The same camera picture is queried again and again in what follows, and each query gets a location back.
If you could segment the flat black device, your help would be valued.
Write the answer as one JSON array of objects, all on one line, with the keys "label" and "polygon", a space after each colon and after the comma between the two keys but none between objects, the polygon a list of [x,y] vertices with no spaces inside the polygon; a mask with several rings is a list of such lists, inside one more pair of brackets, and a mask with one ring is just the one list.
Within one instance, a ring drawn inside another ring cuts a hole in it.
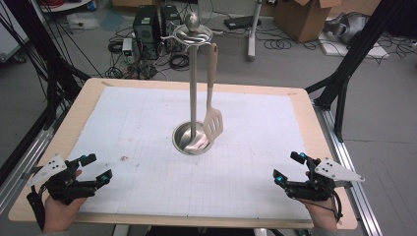
[{"label": "flat black device", "polygon": [[253,26],[254,17],[253,16],[246,16],[246,17],[239,17],[233,19],[224,20],[224,25],[229,30],[238,30],[238,29],[248,29]]}]

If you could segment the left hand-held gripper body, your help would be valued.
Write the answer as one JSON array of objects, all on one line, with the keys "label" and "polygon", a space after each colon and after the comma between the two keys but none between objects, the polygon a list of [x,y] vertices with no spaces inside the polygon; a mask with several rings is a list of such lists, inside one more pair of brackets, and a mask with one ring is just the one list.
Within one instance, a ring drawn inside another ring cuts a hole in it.
[{"label": "left hand-held gripper body", "polygon": [[64,160],[58,153],[54,154],[45,165],[36,167],[34,174],[27,181],[33,187],[41,181],[53,200],[68,205],[75,199],[92,197],[95,194],[93,181],[78,181],[77,170],[70,166],[71,160]]}]

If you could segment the black computer tower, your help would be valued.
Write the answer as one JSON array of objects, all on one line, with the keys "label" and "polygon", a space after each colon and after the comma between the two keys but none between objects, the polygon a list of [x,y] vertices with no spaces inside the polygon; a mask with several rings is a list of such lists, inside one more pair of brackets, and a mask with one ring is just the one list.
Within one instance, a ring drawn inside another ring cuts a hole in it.
[{"label": "black computer tower", "polygon": [[160,7],[161,39],[170,36],[178,25],[182,24],[176,6],[163,5]]},{"label": "black computer tower", "polygon": [[157,47],[160,43],[160,25],[157,7],[140,5],[133,22],[133,30],[142,59],[156,60]]}]

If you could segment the white foam board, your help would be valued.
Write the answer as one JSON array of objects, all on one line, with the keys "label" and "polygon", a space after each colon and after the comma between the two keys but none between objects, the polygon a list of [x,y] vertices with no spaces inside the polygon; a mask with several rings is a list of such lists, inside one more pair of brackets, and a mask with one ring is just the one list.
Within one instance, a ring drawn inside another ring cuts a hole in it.
[{"label": "white foam board", "polygon": [[348,49],[347,46],[342,43],[321,40],[320,47],[326,56],[344,57],[350,51],[353,51],[359,55],[366,53],[367,58],[388,59],[389,57],[389,54],[377,43],[375,43],[371,48],[359,47]]}]

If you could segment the black metal frame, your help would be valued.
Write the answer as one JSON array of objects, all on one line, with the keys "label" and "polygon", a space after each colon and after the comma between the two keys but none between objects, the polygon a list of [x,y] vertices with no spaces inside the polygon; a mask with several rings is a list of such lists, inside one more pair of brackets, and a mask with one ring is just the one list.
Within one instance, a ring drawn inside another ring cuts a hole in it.
[{"label": "black metal frame", "polygon": [[[371,48],[406,2],[407,0],[381,0],[350,49]],[[314,99],[314,104],[322,110],[330,110],[332,103],[337,99],[333,130],[341,142],[343,142],[342,125],[348,84],[365,57],[366,53],[359,55],[350,51],[330,76],[305,88],[307,93],[323,89],[321,95]]]},{"label": "black metal frame", "polygon": [[23,159],[23,154],[29,149],[36,135],[44,128],[51,127],[52,122],[57,120],[55,113],[58,105],[64,100],[74,101],[78,96],[82,87],[77,83],[76,78],[86,82],[89,75],[72,66],[59,53],[30,0],[0,0],[0,6],[6,6],[9,9],[29,38],[37,56],[32,56],[31,49],[23,42],[11,24],[1,17],[0,24],[24,49],[38,77],[47,83],[45,95],[47,106],[0,167],[1,187],[12,175],[18,162]]}]

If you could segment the white grid mat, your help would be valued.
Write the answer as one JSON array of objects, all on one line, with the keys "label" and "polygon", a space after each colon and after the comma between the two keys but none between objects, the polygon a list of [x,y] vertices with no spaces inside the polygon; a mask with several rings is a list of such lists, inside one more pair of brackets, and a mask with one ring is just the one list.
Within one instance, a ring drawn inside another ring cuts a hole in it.
[{"label": "white grid mat", "polygon": [[291,151],[305,146],[292,102],[285,95],[215,92],[224,130],[200,155],[177,150],[172,135],[190,116],[185,90],[106,88],[70,156],[93,153],[89,180],[110,170],[110,183],[84,212],[306,219],[304,206],[274,184],[280,171],[291,181],[305,166]]}]

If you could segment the large open cardboard box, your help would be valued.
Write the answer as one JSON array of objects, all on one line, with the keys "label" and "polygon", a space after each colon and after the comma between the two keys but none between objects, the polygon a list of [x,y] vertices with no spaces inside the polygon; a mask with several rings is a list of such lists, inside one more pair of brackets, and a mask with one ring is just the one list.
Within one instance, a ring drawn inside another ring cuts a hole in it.
[{"label": "large open cardboard box", "polygon": [[332,7],[342,0],[277,0],[273,22],[297,42],[316,40]]}]

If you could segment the grey backpack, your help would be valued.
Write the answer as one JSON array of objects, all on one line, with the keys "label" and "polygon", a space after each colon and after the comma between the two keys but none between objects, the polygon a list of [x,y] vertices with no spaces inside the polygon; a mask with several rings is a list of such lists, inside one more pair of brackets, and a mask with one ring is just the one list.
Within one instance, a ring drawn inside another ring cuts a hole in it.
[{"label": "grey backpack", "polygon": [[361,13],[341,13],[336,18],[325,22],[323,32],[329,32],[340,42],[349,44],[368,21],[369,17]]}]

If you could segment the metal utensil stand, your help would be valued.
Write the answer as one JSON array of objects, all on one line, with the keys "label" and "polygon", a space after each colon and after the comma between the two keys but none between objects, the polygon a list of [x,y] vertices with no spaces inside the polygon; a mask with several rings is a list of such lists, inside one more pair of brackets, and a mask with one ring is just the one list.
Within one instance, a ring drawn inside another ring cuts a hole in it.
[{"label": "metal utensil stand", "polygon": [[186,46],[189,54],[190,120],[177,126],[172,134],[174,147],[184,154],[203,154],[210,146],[203,123],[197,120],[197,52],[200,46],[210,42],[211,37],[210,30],[201,25],[199,16],[194,12],[188,13],[184,24],[170,35],[170,38]]}]

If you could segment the aluminium rail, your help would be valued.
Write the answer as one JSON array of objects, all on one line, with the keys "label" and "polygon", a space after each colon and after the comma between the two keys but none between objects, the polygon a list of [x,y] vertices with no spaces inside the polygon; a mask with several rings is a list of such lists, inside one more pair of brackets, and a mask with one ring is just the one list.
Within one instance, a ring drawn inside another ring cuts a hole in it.
[{"label": "aluminium rail", "polygon": [[0,185],[0,215],[12,204],[29,179],[28,174],[39,162],[51,139],[54,136],[53,129],[41,129],[23,139],[23,144],[18,146],[15,154],[18,161],[11,168],[8,176]]},{"label": "aluminium rail", "polygon": [[[316,115],[320,121],[322,130],[328,139],[328,146],[335,160],[343,167],[355,171],[354,164],[344,142],[341,142],[333,130],[334,118],[330,111],[314,107]],[[349,199],[353,204],[355,215],[359,219],[359,224],[366,236],[383,236],[381,227],[374,215],[372,207],[368,201],[362,183],[353,181],[351,187],[347,189]]]}]

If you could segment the beige slotted spatula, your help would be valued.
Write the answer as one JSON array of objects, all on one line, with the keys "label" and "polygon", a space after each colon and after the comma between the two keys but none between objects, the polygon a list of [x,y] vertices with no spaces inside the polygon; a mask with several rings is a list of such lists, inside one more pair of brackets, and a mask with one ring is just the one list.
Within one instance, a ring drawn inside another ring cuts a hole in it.
[{"label": "beige slotted spatula", "polygon": [[208,51],[208,91],[206,103],[207,111],[204,120],[204,131],[211,143],[213,143],[213,141],[223,132],[221,111],[212,106],[213,86],[216,78],[217,57],[217,45],[213,43]]}]

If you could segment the person's left hand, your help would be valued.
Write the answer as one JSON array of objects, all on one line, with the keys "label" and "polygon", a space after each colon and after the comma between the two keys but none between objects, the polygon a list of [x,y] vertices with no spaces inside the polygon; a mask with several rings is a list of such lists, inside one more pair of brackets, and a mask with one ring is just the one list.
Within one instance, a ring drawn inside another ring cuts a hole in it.
[{"label": "person's left hand", "polygon": [[67,231],[77,218],[86,198],[73,200],[69,205],[48,197],[44,203],[45,221],[42,232],[44,234],[60,233]]}]

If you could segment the person's right hand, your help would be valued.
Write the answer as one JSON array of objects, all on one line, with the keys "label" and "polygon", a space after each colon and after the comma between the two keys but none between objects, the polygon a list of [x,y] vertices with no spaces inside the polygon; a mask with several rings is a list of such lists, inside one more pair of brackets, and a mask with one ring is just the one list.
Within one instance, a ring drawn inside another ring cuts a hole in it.
[{"label": "person's right hand", "polygon": [[337,221],[334,216],[334,204],[331,199],[321,202],[300,200],[300,203],[307,209],[315,227],[331,232],[337,231]]}]

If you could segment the white power adapter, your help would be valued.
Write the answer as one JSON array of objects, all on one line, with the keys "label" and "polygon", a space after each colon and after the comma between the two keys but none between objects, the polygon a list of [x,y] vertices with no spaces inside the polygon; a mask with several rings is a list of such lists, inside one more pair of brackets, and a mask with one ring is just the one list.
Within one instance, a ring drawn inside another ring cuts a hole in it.
[{"label": "white power adapter", "polygon": [[127,64],[134,63],[134,56],[133,56],[133,40],[131,38],[124,38],[122,44],[122,53],[125,57],[125,61]]}]

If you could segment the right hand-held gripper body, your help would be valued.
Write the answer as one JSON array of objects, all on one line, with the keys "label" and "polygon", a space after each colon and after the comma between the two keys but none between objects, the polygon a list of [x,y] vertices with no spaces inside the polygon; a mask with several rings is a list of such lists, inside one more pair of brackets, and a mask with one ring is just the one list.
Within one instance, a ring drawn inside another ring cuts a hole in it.
[{"label": "right hand-held gripper body", "polygon": [[308,167],[308,180],[293,182],[287,179],[286,195],[292,199],[303,199],[314,202],[326,201],[335,196],[335,182],[364,182],[365,178],[354,171],[343,167],[329,157],[312,158]]}]

